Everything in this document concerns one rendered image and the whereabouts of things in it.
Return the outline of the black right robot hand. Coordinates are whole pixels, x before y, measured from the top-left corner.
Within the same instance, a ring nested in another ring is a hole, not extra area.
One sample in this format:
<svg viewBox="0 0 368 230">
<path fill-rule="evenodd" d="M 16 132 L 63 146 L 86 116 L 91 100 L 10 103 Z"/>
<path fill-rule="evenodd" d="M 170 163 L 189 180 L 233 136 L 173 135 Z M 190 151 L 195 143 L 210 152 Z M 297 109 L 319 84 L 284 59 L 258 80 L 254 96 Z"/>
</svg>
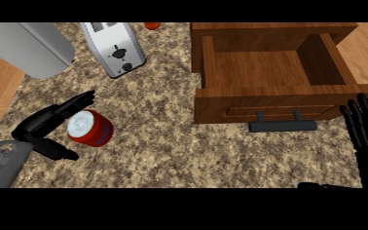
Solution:
<svg viewBox="0 0 368 230">
<path fill-rule="evenodd" d="M 368 96 L 363 93 L 340 106 L 340 114 L 352 148 L 360 185 L 368 189 Z"/>
</svg>

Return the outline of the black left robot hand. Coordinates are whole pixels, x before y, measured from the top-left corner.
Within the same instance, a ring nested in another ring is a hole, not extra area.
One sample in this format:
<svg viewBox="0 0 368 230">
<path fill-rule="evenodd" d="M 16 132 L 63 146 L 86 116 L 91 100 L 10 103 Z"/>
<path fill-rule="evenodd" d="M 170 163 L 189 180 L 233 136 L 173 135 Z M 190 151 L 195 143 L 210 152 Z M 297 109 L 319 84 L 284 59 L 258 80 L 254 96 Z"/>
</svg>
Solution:
<svg viewBox="0 0 368 230">
<path fill-rule="evenodd" d="M 15 140 L 28 142 L 32 150 L 52 160 L 78 159 L 78 153 L 46 136 L 56 130 L 84 108 L 93 104 L 94 91 L 74 96 L 60 104 L 53 104 L 34 112 L 12 131 Z"/>
</svg>

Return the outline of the red can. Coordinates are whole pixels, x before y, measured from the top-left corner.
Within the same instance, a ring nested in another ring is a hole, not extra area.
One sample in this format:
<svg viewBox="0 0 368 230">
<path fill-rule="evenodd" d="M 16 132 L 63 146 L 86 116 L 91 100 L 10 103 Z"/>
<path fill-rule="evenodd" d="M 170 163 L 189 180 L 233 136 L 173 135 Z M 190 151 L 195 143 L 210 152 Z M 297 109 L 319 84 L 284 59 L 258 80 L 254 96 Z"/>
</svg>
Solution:
<svg viewBox="0 0 368 230">
<path fill-rule="evenodd" d="M 83 110 L 69 119 L 69 139 L 91 147 L 103 146 L 111 140 L 114 125 L 93 110 Z"/>
</svg>

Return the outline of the wooden drawer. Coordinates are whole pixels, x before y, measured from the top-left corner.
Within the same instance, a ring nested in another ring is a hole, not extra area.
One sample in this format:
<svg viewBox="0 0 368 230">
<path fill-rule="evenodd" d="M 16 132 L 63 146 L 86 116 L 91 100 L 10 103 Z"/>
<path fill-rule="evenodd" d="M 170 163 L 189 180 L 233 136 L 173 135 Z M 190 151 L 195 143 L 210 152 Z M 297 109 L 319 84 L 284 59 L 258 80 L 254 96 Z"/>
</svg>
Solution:
<svg viewBox="0 0 368 230">
<path fill-rule="evenodd" d="M 193 122 L 245 123 L 292 118 L 331 120 L 340 107 L 368 95 L 355 81 L 331 36 L 312 34 L 291 51 L 217 52 L 202 38 L 202 87 L 195 91 Z"/>
</svg>

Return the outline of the grey rounded appliance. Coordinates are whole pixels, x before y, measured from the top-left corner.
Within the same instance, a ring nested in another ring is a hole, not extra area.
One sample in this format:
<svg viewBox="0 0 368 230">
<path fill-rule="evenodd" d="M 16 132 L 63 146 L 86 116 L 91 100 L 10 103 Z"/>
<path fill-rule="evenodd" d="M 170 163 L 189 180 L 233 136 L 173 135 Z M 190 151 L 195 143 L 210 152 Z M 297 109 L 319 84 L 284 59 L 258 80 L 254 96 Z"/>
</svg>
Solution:
<svg viewBox="0 0 368 230">
<path fill-rule="evenodd" d="M 0 22 L 0 58 L 46 79 L 72 64 L 75 48 L 52 22 Z"/>
</svg>

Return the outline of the silver toaster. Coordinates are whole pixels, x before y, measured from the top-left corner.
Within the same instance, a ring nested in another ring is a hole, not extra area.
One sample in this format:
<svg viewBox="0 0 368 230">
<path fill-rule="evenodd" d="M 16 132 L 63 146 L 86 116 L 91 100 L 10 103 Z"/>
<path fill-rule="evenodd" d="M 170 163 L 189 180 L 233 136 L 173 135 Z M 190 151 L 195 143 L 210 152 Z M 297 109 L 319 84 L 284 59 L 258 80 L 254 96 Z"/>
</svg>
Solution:
<svg viewBox="0 0 368 230">
<path fill-rule="evenodd" d="M 89 49 L 112 79 L 145 65 L 145 54 L 127 22 L 83 22 L 80 28 Z"/>
</svg>

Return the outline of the wooden cabinet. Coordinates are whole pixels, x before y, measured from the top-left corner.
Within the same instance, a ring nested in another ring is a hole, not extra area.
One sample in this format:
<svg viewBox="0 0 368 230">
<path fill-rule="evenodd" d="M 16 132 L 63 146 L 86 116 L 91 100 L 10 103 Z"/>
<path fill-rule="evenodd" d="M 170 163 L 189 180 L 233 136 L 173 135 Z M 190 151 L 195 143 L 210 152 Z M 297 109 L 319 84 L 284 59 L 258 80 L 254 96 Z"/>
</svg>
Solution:
<svg viewBox="0 0 368 230">
<path fill-rule="evenodd" d="M 356 27 L 356 22 L 192 22 L 190 72 L 201 71 L 205 36 L 217 52 L 292 51 L 312 34 L 326 33 L 338 44 Z"/>
</svg>

